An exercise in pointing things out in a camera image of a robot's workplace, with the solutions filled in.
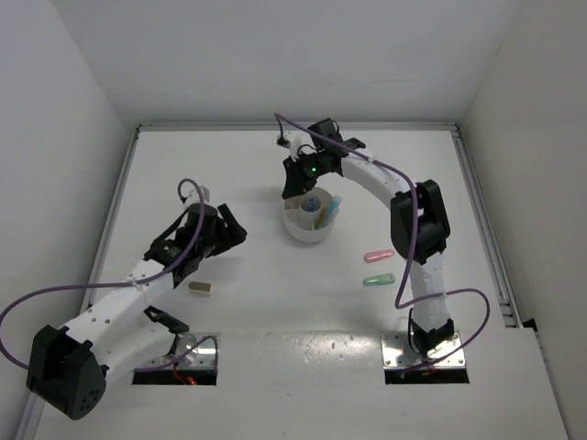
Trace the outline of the brown white eraser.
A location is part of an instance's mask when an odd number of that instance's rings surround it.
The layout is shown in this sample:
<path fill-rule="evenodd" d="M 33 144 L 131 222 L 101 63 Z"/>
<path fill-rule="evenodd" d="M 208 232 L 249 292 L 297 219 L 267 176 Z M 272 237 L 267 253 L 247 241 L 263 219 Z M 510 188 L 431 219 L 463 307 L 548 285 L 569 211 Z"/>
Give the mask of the brown white eraser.
<path fill-rule="evenodd" d="M 212 294 L 212 285 L 206 282 L 192 280 L 187 284 L 187 288 L 189 292 L 204 297 L 210 297 Z"/>

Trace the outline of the clear blue glue bottle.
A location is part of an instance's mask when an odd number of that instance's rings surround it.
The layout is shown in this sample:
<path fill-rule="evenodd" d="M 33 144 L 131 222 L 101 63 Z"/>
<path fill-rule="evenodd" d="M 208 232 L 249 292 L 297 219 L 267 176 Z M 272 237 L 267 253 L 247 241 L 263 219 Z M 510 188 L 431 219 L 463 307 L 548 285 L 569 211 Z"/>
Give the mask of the clear blue glue bottle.
<path fill-rule="evenodd" d="M 309 195 L 301 204 L 301 207 L 307 213 L 314 213 L 320 208 L 320 200 L 314 195 Z"/>

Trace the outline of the pink highlighter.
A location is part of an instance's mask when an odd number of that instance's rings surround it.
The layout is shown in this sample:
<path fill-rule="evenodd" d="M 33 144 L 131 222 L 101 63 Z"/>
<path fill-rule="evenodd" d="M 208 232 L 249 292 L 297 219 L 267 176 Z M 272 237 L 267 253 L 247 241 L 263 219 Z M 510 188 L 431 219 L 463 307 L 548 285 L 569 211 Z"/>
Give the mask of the pink highlighter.
<path fill-rule="evenodd" d="M 371 264 L 381 260 L 390 259 L 393 256 L 393 249 L 380 249 L 365 253 L 363 259 L 366 263 Z"/>

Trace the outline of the yellow highlighter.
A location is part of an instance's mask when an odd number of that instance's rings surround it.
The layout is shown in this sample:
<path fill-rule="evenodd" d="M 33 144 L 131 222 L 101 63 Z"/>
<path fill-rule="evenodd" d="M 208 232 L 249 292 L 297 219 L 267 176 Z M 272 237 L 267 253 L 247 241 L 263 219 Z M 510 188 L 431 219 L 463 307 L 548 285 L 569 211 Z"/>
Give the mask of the yellow highlighter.
<path fill-rule="evenodd" d="M 328 210 L 326 210 L 324 213 L 322 213 L 318 219 L 318 223 L 316 224 L 316 228 L 321 229 L 321 228 L 326 227 L 330 222 L 331 215 L 332 215 L 331 212 Z"/>

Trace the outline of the blue highlighter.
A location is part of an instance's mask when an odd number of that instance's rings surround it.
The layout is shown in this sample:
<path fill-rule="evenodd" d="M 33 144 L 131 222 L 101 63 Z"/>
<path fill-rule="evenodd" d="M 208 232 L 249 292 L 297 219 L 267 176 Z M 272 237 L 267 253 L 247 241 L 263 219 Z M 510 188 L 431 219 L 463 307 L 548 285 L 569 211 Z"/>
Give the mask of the blue highlighter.
<path fill-rule="evenodd" d="M 335 195 L 330 203 L 330 205 L 328 206 L 326 212 L 325 212 L 325 216 L 323 218 L 323 222 L 321 224 L 322 227 L 326 227 L 327 225 L 329 225 L 333 219 L 336 217 L 336 215 L 338 214 L 339 211 L 339 205 L 342 201 L 342 197 L 339 195 Z"/>

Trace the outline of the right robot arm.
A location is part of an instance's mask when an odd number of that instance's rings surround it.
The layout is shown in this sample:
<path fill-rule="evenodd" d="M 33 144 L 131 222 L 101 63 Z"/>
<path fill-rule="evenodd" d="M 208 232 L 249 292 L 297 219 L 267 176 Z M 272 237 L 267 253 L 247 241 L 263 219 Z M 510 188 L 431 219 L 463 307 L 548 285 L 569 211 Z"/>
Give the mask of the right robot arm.
<path fill-rule="evenodd" d="M 338 124 L 324 119 L 305 128 L 311 138 L 305 144 L 279 133 L 276 143 L 289 150 L 284 160 L 282 196 L 307 195 L 323 175 L 337 175 L 356 182 L 389 210 L 393 248 L 405 261 L 402 288 L 412 300 L 396 298 L 396 309 L 408 308 L 408 339 L 422 358 L 454 335 L 454 322 L 446 305 L 443 253 L 450 235 L 442 194 L 435 181 L 413 183 L 404 173 L 384 164 L 359 139 L 343 138 Z"/>

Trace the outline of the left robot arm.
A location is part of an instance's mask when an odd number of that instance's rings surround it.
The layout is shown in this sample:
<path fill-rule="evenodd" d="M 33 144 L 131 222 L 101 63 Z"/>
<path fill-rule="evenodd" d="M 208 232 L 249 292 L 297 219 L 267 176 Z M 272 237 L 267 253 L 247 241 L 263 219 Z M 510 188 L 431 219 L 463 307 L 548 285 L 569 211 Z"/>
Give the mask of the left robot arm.
<path fill-rule="evenodd" d="M 108 385 L 170 353 L 189 327 L 154 303 L 200 263 L 242 244 L 247 231 L 226 204 L 193 203 L 157 238 L 143 259 L 100 301 L 33 339 L 27 387 L 72 420 L 92 411 Z"/>

